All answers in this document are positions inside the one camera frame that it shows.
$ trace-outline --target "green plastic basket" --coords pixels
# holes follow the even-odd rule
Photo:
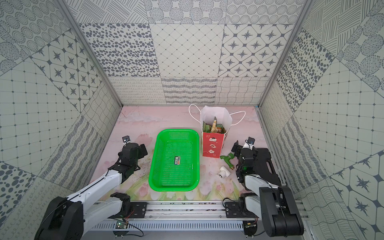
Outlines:
[[[191,129],[166,129],[156,139],[149,186],[155,191],[191,191],[200,180],[199,134]],[[175,164],[180,157],[180,164]]]

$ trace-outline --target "star pattern tile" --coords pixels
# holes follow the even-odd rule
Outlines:
[[[384,151],[379,151],[330,178],[366,239],[382,239],[384,227]]]
[[[270,77],[292,27],[289,24],[226,24],[218,75]]]
[[[79,112],[100,84],[101,77],[71,30],[30,58]]]

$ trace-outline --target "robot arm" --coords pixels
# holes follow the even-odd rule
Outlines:
[[[255,148],[254,142],[255,139],[249,137],[243,147],[237,141],[232,148],[239,160],[237,179],[246,190],[253,192],[240,196],[240,212],[261,218],[270,237],[303,235],[304,225],[291,189],[281,185],[269,150]]]
[[[114,193],[104,203],[94,205],[139,170],[138,159],[148,154],[144,144],[131,143],[129,136],[123,137],[123,142],[126,144],[118,154],[118,161],[105,174],[83,189],[49,203],[35,240],[80,239],[104,219],[126,217],[132,212],[130,197],[123,193]]]

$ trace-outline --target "patterned wall panel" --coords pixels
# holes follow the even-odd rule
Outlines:
[[[316,0],[303,28],[336,55],[376,2],[377,0]]]
[[[379,151],[331,176],[366,239],[384,236],[383,158],[384,151]]]
[[[303,201],[316,239],[373,239],[366,238],[329,178],[301,190],[295,197]]]
[[[384,8],[376,8],[357,27],[337,58],[384,97]]]
[[[167,104],[214,104],[217,78],[161,78]]]
[[[160,76],[148,24],[80,26],[108,76]]]
[[[331,174],[384,149],[384,99],[337,59],[295,116]]]
[[[337,199],[339,195],[343,200],[337,202],[344,209],[345,215],[333,216],[331,212],[338,212],[335,209],[315,211],[315,203],[322,201],[320,196],[314,198],[315,202],[309,201],[310,206],[306,208],[312,211],[310,219],[320,239],[384,237],[381,214],[384,209],[381,191],[383,180],[379,173],[384,149],[383,81],[380,65],[384,56],[384,1],[377,1],[373,5],[375,2],[316,1],[304,25],[311,34],[306,30],[301,31],[277,79],[282,94],[294,111],[292,117],[300,127],[297,132],[306,137],[314,155],[317,155],[324,166],[326,175],[331,176],[332,182],[326,180],[327,185],[334,185],[337,190],[337,194],[333,194],[334,198]],[[325,59],[328,57],[326,55],[320,61],[301,59],[300,54],[319,56],[320,50],[321,54],[328,54],[331,59]],[[306,70],[311,69],[312,73],[306,73],[303,66],[306,66]],[[287,81],[281,81],[281,76],[285,76]],[[274,106],[276,104],[264,103],[262,112],[267,111],[271,116],[280,114]],[[279,157],[283,160],[286,155],[281,156],[282,146],[279,145],[279,140],[281,133],[290,125],[290,120],[284,122],[285,119],[282,119],[279,125],[286,124],[286,127],[274,141]],[[305,179],[297,178],[291,181],[291,186],[305,186],[305,183]],[[316,183],[302,192],[315,193],[323,187],[325,185]],[[354,235],[351,231],[348,236],[343,233],[346,220]]]
[[[124,105],[166,104],[161,78],[111,77],[110,81]]]
[[[261,111],[269,134],[274,140],[293,114],[276,81],[272,83]]]
[[[30,56],[70,27],[50,0],[2,0],[0,25]]]
[[[0,230],[9,214],[19,204],[25,192],[36,179],[36,176],[23,170],[0,162]]]
[[[218,78],[215,104],[257,105],[269,78]]]
[[[81,114],[96,129],[104,141],[107,141],[120,110],[121,106],[113,98],[104,82],[101,82]]]
[[[0,25],[0,75],[28,57],[17,42]]]
[[[293,25],[226,24],[221,48],[221,77],[270,77]]]
[[[227,0],[144,0],[149,23],[225,23]]]
[[[274,140],[277,155],[294,193],[328,177],[295,116]]]
[[[56,167],[52,162],[75,121],[91,115],[85,107],[102,105],[107,112],[93,116],[76,138],[83,150],[94,141],[93,149],[66,155],[70,173],[58,170],[55,176],[72,189],[86,185],[120,107],[53,1],[0,4],[0,238],[31,239],[47,203],[73,192],[36,175]],[[84,162],[83,154],[92,159]]]
[[[217,77],[223,25],[150,26],[162,77]]]
[[[229,0],[225,23],[294,24],[304,0]]]
[[[43,220],[49,202],[57,196],[66,197],[73,191],[40,177],[30,182],[29,189],[17,207],[0,226],[1,239],[33,239]]]
[[[292,111],[300,106],[333,59],[320,42],[301,29],[276,79]]]
[[[148,23],[144,0],[66,0],[78,23]]]
[[[0,158],[38,174],[80,113],[29,58],[0,82]]]
[[[30,58],[79,112],[101,82],[94,64],[71,30],[59,35]]]
[[[81,115],[38,176],[77,191],[88,184],[104,143]]]

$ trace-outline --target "wire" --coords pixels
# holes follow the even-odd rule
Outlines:
[[[128,215],[128,217],[125,217],[124,219],[128,219],[131,215],[132,215],[132,213],[135,211],[135,209],[133,209],[132,210],[132,212]]]
[[[136,226],[134,226],[134,225],[128,223],[128,222],[125,221],[124,219],[121,219],[121,220],[119,220],[119,219],[115,219],[115,218],[111,218],[111,219],[116,220],[116,221],[120,221],[120,222],[124,222],[126,225],[130,225],[130,226],[132,226],[132,227],[138,229],[138,230],[141,232],[141,234],[142,234],[141,236],[140,236],[140,235],[136,235],[136,234],[125,234],[125,235],[123,235],[123,236],[138,236],[138,237],[143,237],[143,236],[144,236],[144,232],[143,232],[141,229],[139,229],[138,227],[136,227]]]
[[[127,223],[128,225],[130,225],[130,226],[132,226],[132,227],[134,227],[134,228],[136,228],[137,230],[139,230],[140,232],[141,232],[141,236],[139,236],[139,235],[136,235],[136,234],[127,234],[127,235],[132,235],[132,236],[138,236],[138,237],[143,237],[144,236],[144,232],[141,230],[141,229],[139,229],[138,227],[136,227],[136,226],[134,226],[134,225],[132,225],[132,224],[130,224],[130,223]]]
[[[256,178],[259,178],[259,179],[264,180],[264,181],[267,183],[267,185],[270,187],[270,189],[272,189],[272,191],[274,191],[274,189],[272,188],[272,186],[270,185],[270,183],[269,183],[267,180],[265,180],[265,179],[262,178],[262,177],[256,177]],[[288,232],[287,232],[288,225],[287,225],[287,220],[286,220],[285,215],[284,215],[283,208],[281,207],[280,193],[279,193],[279,196],[276,196],[276,199],[277,199],[277,201],[279,202],[279,206],[280,206],[280,209],[281,209],[281,213],[283,214],[283,218],[284,218],[284,222],[285,222],[285,236],[284,236],[284,237],[288,237]]]
[[[248,144],[249,148],[251,148],[251,145],[248,143],[248,140],[245,140],[246,144]]]
[[[231,200],[231,201],[233,201],[233,202],[236,202],[236,201],[230,199],[229,197],[224,198],[223,201],[221,202],[221,204],[223,205],[223,207],[224,207],[225,209],[230,209],[229,207],[225,207],[225,206],[224,206],[224,200],[225,200],[225,199],[228,199],[228,200]]]
[[[261,234],[263,234],[263,233],[265,233],[265,230],[264,231],[262,231],[261,233],[259,233],[259,234],[256,234],[256,235],[252,235],[253,237],[255,237],[255,236],[258,236],[258,235],[261,235]]]

